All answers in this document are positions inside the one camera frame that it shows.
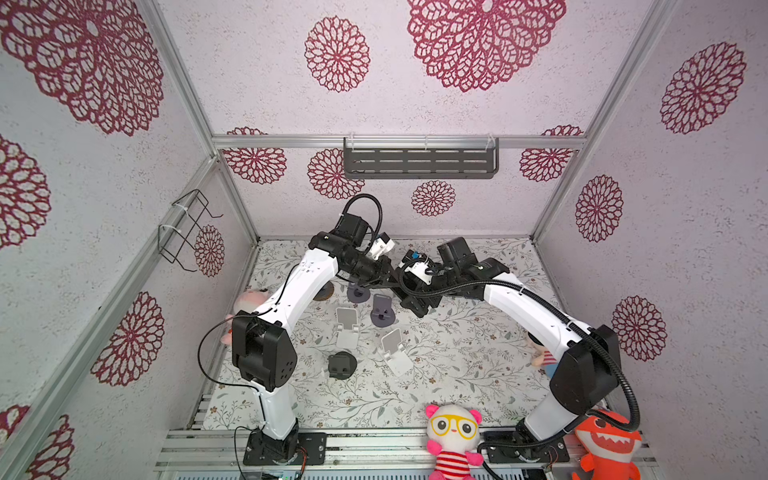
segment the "black cable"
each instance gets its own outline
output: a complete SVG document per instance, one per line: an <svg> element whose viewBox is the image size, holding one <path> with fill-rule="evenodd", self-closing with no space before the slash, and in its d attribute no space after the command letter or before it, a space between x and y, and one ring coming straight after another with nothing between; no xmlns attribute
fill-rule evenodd
<svg viewBox="0 0 768 480"><path fill-rule="evenodd" d="M505 286L509 289L515 290L523 295L530 297L531 299L533 299L534 301L542 305L550 313L555 315L561 322L567 325L568 328L576 332L576 334L579 335L587 343L589 349L597 353L598 357L600 357L600 359L605 362L605 364L607 365L611 373L616 376L619 382L619 385L621 386L621 389L624 392L624 396L627 399L627 404L629 405L629 409L630 409L630 419L628 423L619 422L611 418L610 416L604 414L603 412L600 412L594 409L588 410L587 415L592 415L592 416L598 417L599 419L603 419L606 423L609 423L620 430L624 430L625 432L634 432L635 430L637 430L637 428L640 426L640 407L637 405L637 398L635 397L634 392L632 391L632 387L627 381L627 378L624 376L624 373L621 371L617 363L613 360L611 355L607 351L605 351L603 346L597 340L593 339L588 333L586 333L584 330L579 328L575 323L572 323L571 319L569 319L558 308L556 308L554 305L549 303L547 300L544 300L543 298L541 298L536 293L530 291L529 289L524 288L522 285L506 282L504 280L493 280L493 279L470 280L468 282L460 283L459 285L447 286L446 288L442 288L440 290L436 290L433 292L416 292L414 290L409 289L406 286L405 281L403 280L403 276L408 267L422 261L423 259L421 258L415 258L415 259L409 260L405 262L396 271L397 272L396 279L398 284L400 285L400 289L410 296L414 296L415 298L431 298L434 296L442 296L442 295L447 295L448 293L454 293L458 290L463 290L470 286L499 285L499 286ZM488 447L501 447L501 448L508 448L508 449L534 449L536 447L541 447L561 439L568 432L571 431L569 427L575 427L578 423L581 423L581 421L582 421L582 418L578 418L574 420L570 425L568 425L565 429L562 429L560 432L555 433L553 436L549 437L548 439L539 440L537 442L525 443L525 444L515 444L515 443L509 443L509 442L494 442L494 441L482 442L480 443L480 445L478 445L477 453L482 453L482 450L487 449ZM488 472L488 474L491 477L493 477L494 480L504 480L502 477L497 475L491 469L491 467L488 466L487 462L483 462L482 466Z"/></svg>
<svg viewBox="0 0 768 480"><path fill-rule="evenodd" d="M288 280L290 280L290 274L293 273L293 271L296 269L297 266L301 265L301 262L297 263L296 265L290 267L290 270L288 271L288 276L286 277L286 281L283 282L283 288L280 290L280 295L277 297L277 300L275 301L275 305L280 303L280 299L283 298L283 294L286 292L286 285L288 285Z"/></svg>
<svg viewBox="0 0 768 480"><path fill-rule="evenodd" d="M468 282L460 283L459 285L447 286L446 288L442 288L434 292L416 292L414 290L409 289L405 285L403 281L403 274L409 266L422 261L423 259L419 259L419 258L412 259L405 262L403 266L398 269L399 274L397 276L397 280L398 280L398 283L400 284L400 288L403 292L407 293L410 296L414 296L416 298L430 298L434 296L447 295L448 293L454 293L457 290L463 290L470 286L499 285L499 286L506 286L509 289L515 290L517 292L522 293L523 295L526 295L532 298L541 306L543 306L545 309L547 309L550 313L555 315L561 322L567 325L568 328L576 332L576 334L579 335L587 343L588 347L591 350L593 350L595 353L597 353L598 357L600 357L600 359L603 360L603 362L605 362L606 366L611 371L611 373L616 376L619 386L621 387L621 390L624 392L624 397L626 397L627 399L627 404L629 405L630 419L628 423L619 422L616 419L610 417L609 415L606 415L603 412L600 412L594 409L590 409L587 412L587 414L596 416L599 419L604 420L606 423L616 427L617 429L624 430L625 432L634 432L640 427L640 407L637 404L637 397L635 397L634 392L632 391L632 387L627 381L627 377L625 377L624 373L621 371L621 368L619 368L618 364L614 361L611 355L607 351L605 351L603 346L597 340L595 340L588 333L586 333L584 330L579 328L575 323L572 323L571 319L568 318L557 307L549 303L547 300L544 300L536 293L530 291L527 288L524 288L522 285L505 282L504 280L493 280L493 279L470 280Z"/></svg>
<svg viewBox="0 0 768 480"><path fill-rule="evenodd" d="M244 386L244 387L247 387L247 388L249 388L249 389L254 389L254 390L256 390L257 392L259 391L259 389L257 389L257 388L256 388L255 386L253 386L253 385L247 385L247 384L243 384L243 383L225 383L225 382L219 382L218 380L215 380L213 377L211 377L210 375L208 375L208 372L206 372L206 371L205 371L205 369L203 368L203 362L200 360L200 351L203 349L203 342L204 342L204 341L205 341L205 339L206 339L206 338L207 338L207 337L208 337L208 336L211 334L211 332L213 332L213 331L214 331L214 330L215 330L217 327L219 327L219 326L222 326L223 324L225 324L227 321L229 321L229 320L234 320L234 319L236 319L236 318L245 318L245 317L251 317L251 316L254 316L254 315L255 315L256 317L259 317L259 316L262 316L262 315L264 315L265 313L269 313L269 312L271 312L271 311L273 310L273 308L274 308L275 306L277 306L277 305L280 303L280 299L282 299L282 298L283 298L283 293L285 293L285 291L286 291L286 285L288 284L288 279L290 279L290 274L291 274L291 273L293 273L293 270L294 270L294 269L295 269L297 266L299 266L299 263L297 263L296 265L294 265L294 266L292 266L292 267L291 267L291 269L290 269L290 272L288 272L288 277L286 278L286 281L283 283L283 288L282 288L282 289L281 289L281 291L280 291L280 295L277 297L277 300L275 301L274 305L273 305L273 306L271 306L271 307L270 307L270 308L269 308L269 309L268 309L266 312L254 312L254 313L250 313L250 314L248 314L248 315L235 315L235 316L231 316L230 318L224 319L223 321L221 321L221 322L217 323L216 325L212 326L212 327L210 328L210 330L208 330L207 332L205 332L205 335L203 335L203 338L202 338L202 339L200 339L200 344L198 344L198 345L197 345L197 366L199 366L199 367L200 367L200 371L203 373L203 375L205 376L205 378L209 379L209 380L210 380L211 382L213 382L213 383L217 383L218 385L225 385L225 386Z"/></svg>
<svg viewBox="0 0 768 480"><path fill-rule="evenodd" d="M238 425L235 427L234 435L232 435L232 443L235 445L235 462L237 462L237 469L240 470L240 478L245 478L245 475L243 474L243 469L240 468L240 458L237 456L237 430L239 429L248 430L251 433L253 433L253 430L249 429L248 427Z"/></svg>
<svg viewBox="0 0 768 480"><path fill-rule="evenodd" d="M219 326L222 326L223 324L225 324L225 323L226 323L227 321L229 321L229 320L232 320L232 319L236 319L236 318L244 318L244 317L251 317L251 315L235 315L235 316L231 316L230 318L228 318L228 319L224 319L224 320L220 321L219 323L217 323L216 325L212 326L212 327L210 328L210 330L208 330L208 331L205 333L205 335L203 335L203 338L202 338L202 339L200 339L200 344L197 346L197 366L199 366L199 367L200 367L200 371L203 373L203 375L205 376L205 378L209 379L209 380L210 380L211 382L213 382L213 383L217 383L217 384L219 384L219 385L226 385L226 386L242 386L242 387L247 387L247 388L249 388L249 389L254 389L254 390L256 390L256 391L258 392L258 391L259 391L259 389L257 389L257 388L256 388L255 386L253 386L253 385L246 385L246 384L243 384L243 383L225 383L225 382L219 382L218 380L216 380L216 379L214 379L213 377L211 377L210 375L208 375L208 373L207 373L207 372L205 371L205 369L203 368L203 363L200 361L200 351L201 351L201 350L202 350L202 348L203 348L203 342L204 342L204 341L205 341L205 339L206 339L206 338L207 338L207 337L210 335L210 333L211 333L211 332L213 332L213 331L214 331L214 330L215 330L217 327L219 327Z"/></svg>
<svg viewBox="0 0 768 480"><path fill-rule="evenodd" d="M341 219L344 217L344 214L349 211L349 208L354 204L356 201L360 200L361 198L369 198L370 200L373 200L373 203L376 204L376 208L379 210L379 221L376 223L376 228L373 231L373 235L371 235L371 241L368 243L368 248L366 248L366 253L368 253L371 250L371 247L373 247L373 242L376 241L376 238L379 236L379 230L381 230L382 227L382 220L384 218L384 212L382 210L382 205L379 202L379 199L374 197L371 194L357 194L354 197L350 198L346 205L344 205L344 210L341 211L341 217L339 217L339 221L336 222L336 228L339 228L339 225L341 224Z"/></svg>

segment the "orange shark plush toy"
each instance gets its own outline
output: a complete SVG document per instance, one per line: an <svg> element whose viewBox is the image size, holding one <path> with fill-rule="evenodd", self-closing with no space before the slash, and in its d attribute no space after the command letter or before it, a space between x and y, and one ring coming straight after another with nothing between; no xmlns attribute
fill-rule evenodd
<svg viewBox="0 0 768 480"><path fill-rule="evenodd" d="M619 422L627 419L616 412L604 412ZM640 448L642 438L637 432L625 432L598 417L589 417L576 427L576 436L587 449L581 458L581 468L592 472L592 480L640 480L640 471L632 463L632 455ZM572 480L580 480L575 473Z"/></svg>

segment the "yellow glasses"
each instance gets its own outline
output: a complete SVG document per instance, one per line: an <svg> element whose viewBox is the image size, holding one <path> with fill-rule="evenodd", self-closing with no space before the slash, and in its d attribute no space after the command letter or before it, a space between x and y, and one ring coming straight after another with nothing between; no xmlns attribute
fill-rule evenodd
<svg viewBox="0 0 768 480"><path fill-rule="evenodd" d="M458 433L467 440L477 434L478 424L458 415L440 415L435 417L432 419L432 431L437 435L443 436L451 429L452 423L455 425Z"/></svg>

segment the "red flower pattern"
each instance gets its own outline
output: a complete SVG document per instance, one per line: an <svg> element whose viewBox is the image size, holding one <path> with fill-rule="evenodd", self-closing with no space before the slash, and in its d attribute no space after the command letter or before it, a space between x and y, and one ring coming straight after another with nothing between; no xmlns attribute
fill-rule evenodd
<svg viewBox="0 0 768 480"><path fill-rule="evenodd" d="M565 0L408 0L414 55L445 87L488 90L551 40Z"/></svg>
<svg viewBox="0 0 768 480"><path fill-rule="evenodd" d="M130 136L159 115L163 70L131 0L1 0L0 31L3 48L75 119Z"/></svg>
<svg viewBox="0 0 768 480"><path fill-rule="evenodd" d="M16 426L27 415L29 405L14 405L10 409L0 413L0 447L8 440L8 437L16 430Z"/></svg>
<svg viewBox="0 0 768 480"><path fill-rule="evenodd" d="M558 125L546 130L543 135L581 135L584 132L573 125ZM520 157L520 171L523 176L537 182L560 177L574 151L570 148L528 148Z"/></svg>
<svg viewBox="0 0 768 480"><path fill-rule="evenodd" d="M711 124L736 98L744 70L744 52L735 44L724 41L696 52L672 75L661 98L661 121L683 135Z"/></svg>
<svg viewBox="0 0 768 480"><path fill-rule="evenodd" d="M581 235L591 242L605 240L619 225L621 208L619 184L607 175L588 181L576 202L576 226Z"/></svg>
<svg viewBox="0 0 768 480"><path fill-rule="evenodd" d="M194 242L194 259L205 276L215 276L224 265L224 240L213 225L200 229Z"/></svg>
<svg viewBox="0 0 768 480"><path fill-rule="evenodd" d="M50 196L37 161L0 135L0 249L37 234L51 211Z"/></svg>
<svg viewBox="0 0 768 480"><path fill-rule="evenodd" d="M366 185L344 174L344 152L338 148L319 151L310 159L306 174L315 190L328 198L350 198Z"/></svg>
<svg viewBox="0 0 768 480"><path fill-rule="evenodd" d="M667 324L647 299L628 296L616 305L612 320L621 348L632 358L647 362L667 346Z"/></svg>
<svg viewBox="0 0 768 480"><path fill-rule="evenodd" d="M411 206L425 217L444 214L453 206L456 192L450 184L441 180L430 180L419 185L411 196Z"/></svg>
<svg viewBox="0 0 768 480"><path fill-rule="evenodd" d="M323 87L349 91L366 77L371 58L366 37L345 18L325 17L304 42L306 66Z"/></svg>
<svg viewBox="0 0 768 480"><path fill-rule="evenodd" d="M69 472L69 461L74 453L72 434L74 429L69 425L69 415L62 415L56 430L48 435L43 448L29 464L27 480L64 478L64 475Z"/></svg>
<svg viewBox="0 0 768 480"><path fill-rule="evenodd" d="M91 373L99 383L126 386L149 370L163 346L163 311L147 292L136 297L107 345L99 354Z"/></svg>
<svg viewBox="0 0 768 480"><path fill-rule="evenodd" d="M227 133L266 135L250 127L238 127ZM234 173L255 184L277 182L286 172L286 156L282 148L236 148L222 150L221 153Z"/></svg>

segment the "shark teeth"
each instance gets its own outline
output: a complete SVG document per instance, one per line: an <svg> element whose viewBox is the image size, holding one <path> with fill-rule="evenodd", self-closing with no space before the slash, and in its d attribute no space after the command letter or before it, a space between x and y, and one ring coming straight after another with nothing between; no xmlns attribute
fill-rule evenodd
<svg viewBox="0 0 768 480"><path fill-rule="evenodd" d="M611 435L610 433L596 432L595 435L597 435L601 439L611 440L612 442L629 443L632 441L632 439L628 439L627 437L622 437L619 435Z"/></svg>

